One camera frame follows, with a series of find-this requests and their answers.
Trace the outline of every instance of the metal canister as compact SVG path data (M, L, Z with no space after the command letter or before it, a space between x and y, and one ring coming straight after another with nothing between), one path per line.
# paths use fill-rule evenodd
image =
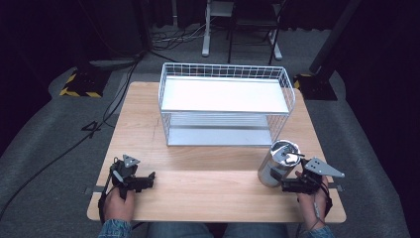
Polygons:
M294 154L300 154L296 144L286 140L275 141L259 168L261 183L269 187L280 186L280 181L271 176L271 170L276 170L282 178L286 178L300 163L300 156Z

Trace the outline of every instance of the yellow and black tape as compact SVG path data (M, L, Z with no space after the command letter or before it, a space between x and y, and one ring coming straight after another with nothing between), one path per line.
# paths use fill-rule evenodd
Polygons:
M313 75L307 73L299 73L293 77L293 87L300 90L299 78L312 77Z
M103 73L86 75L88 74L80 75L75 70L68 78L59 95L102 97L103 89L107 82L107 75Z

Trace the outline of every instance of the sleeve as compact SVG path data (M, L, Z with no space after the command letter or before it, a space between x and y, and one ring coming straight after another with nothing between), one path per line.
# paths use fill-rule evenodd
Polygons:
M322 228L311 230L308 232L307 238L335 238L333 232L331 232L330 227L324 226Z
M131 224L129 222L111 219L104 223L98 238L129 238L131 231Z

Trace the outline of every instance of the human hand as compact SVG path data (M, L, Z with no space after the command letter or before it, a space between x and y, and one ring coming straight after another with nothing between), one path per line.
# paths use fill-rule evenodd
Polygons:
M328 184L327 177L322 176L322 183ZM307 230L319 229L325 226L325 208L327 207L327 194L319 188L314 194L296 193L299 206Z
M105 200L105 220L118 219L130 222L134 215L134 197L133 190L127 191L127 197L124 200L120 197L120 188L112 189Z

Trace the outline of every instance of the cable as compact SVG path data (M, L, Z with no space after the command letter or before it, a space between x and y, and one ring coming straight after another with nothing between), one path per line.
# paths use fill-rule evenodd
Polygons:
M104 123L106 124L106 125L108 125L108 126L110 126L110 127L112 127L112 128L115 128L115 126L113 126L113 125L110 125L110 124L108 124L106 121L106 119L105 119L105 117L106 117L106 114L108 113L108 110L109 110L109 108L111 108L111 105L114 103L114 101L118 98L118 96L120 95L120 93L121 93L121 91L123 90L123 88L124 88L124 93L123 93L123 95L121 96L121 98L120 98L120 101L118 102L118 104L115 106L115 108L114 108L114 110L112 111L112 113L114 113L116 110L117 110L117 108L118 108L118 106L120 105L120 103L121 103L121 101L122 101L122 98L124 97L124 94L126 93L126 91L127 91L127 88L128 88L128 85L129 85L129 82L130 82L130 79L131 79L131 75L132 75L132 73L133 73L133 71L134 71L134 68L137 66L137 63L138 63L138 61L137 62L135 62L135 64L134 65L132 65L132 68L130 68L129 69L129 71L127 72L127 79L126 79L126 81L124 82L124 84L123 84L123 86L120 88L120 90L118 90L118 92L117 92L117 95L115 95L115 97L114 97L114 99L111 101L111 103L108 105L108 107L106 108L106 110L105 110L105 112L104 112L104 114L102 115L102 120L104 121Z
M108 194L106 193L106 189L108 188L108 184L110 180L111 180L111 173L108 175L108 178L106 179L104 189L101 192L101 197L98 200L99 219L101 220L102 225L105 223L104 206L105 206L106 197L108 196Z
M140 60L136 60L136 63L133 64L133 66L130 68L129 73L127 73L128 79L131 78L134 69L136 68L137 64L139 63ZM26 180L16 191L15 193L13 193L13 195L9 198L9 200L6 202L6 204L3 206L1 212L0 212L0 222L3 218L4 213L6 212L7 207L10 205L10 203L12 203L12 201L15 199L15 197L19 194L19 192L21 192L21 190L23 188L25 188L25 186L27 186L32 180L34 180L40 173L42 173L44 170L46 170L49 166L51 166L52 164L54 164L55 162L57 162L59 159L63 158L65 155L67 155L69 152L71 152L72 150L74 150L77 146L79 146L82 142L84 142L87 138L89 138L91 135L93 135L93 133L95 133L96 131L98 131L98 129L105 124L105 122L111 117L111 115L115 112L115 110L117 109L118 105L120 105L120 103L122 102L123 98L124 98L124 94L127 92L127 88L128 88L128 84L125 87L125 91L123 93L123 96L120 98L120 101L117 103L117 106L112 110L112 112L101 122L99 123L98 127L94 128L90 133L88 133L86 136L84 136L81 140L79 140L77 143L75 143L73 146L71 146L69 149L67 149L64 153L62 153L61 155L59 155L57 158L55 158L54 160L52 160L51 162L49 162L48 164L46 164L44 167L42 167L39 171L37 171L33 176L31 176L28 180Z
M178 62L178 61L176 61L175 59L171 59L171 58L168 58L168 57L165 57L165 56L162 56L162 55L160 55L160 54L158 54L158 53L156 53L156 52L152 52L152 51L149 51L152 55L155 55L155 56L157 56L157 57L159 57L159 58L162 58L162 59L165 59L165 60L169 60L169 61L172 61L172 62Z
M136 229L137 227L139 227L139 226L141 226L141 225L143 225L143 224L145 224L145 223L146 223L146 222L144 222L144 221L141 221L141 222L137 223L136 225L134 225L134 226L132 227L132 230Z
M302 223L299 223L298 225L297 225L297 229L296 229L296 233L295 233L295 235L294 235L294 237L295 238L299 238L299 236L302 234L302 233L300 233L300 229L302 228Z
M322 181L321 181L320 187L324 191L324 193L327 195L327 197L330 197L330 190Z
M170 38L165 38L165 39L160 39L160 40L154 41L154 43L164 43L164 42L167 42L167 44L166 44L165 47L154 46L154 50L156 50L156 51L172 50L172 49L176 48L177 46L179 46L182 43L189 43L189 42L192 42L192 41L194 41L194 40L196 40L198 38L202 38L202 37L204 37L204 35L196 36L196 37L194 37L194 35L196 33L198 33L200 30L202 30L204 27L206 27L206 24L200 26L196 30L193 30L193 32L191 34L189 34L188 36L186 36L185 29L184 29L183 30L183 33L180 36L177 36L176 35L179 32L179 31L176 31L175 34L173 34L172 37L170 37Z
M95 65L95 67L98 67L100 70L108 70L108 71L114 71L114 70L119 70L119 69L123 69L126 67L130 67L132 66L134 63L136 63L137 59L133 59L132 61L129 62L122 62L122 63L113 63L113 64L108 64L108 65Z

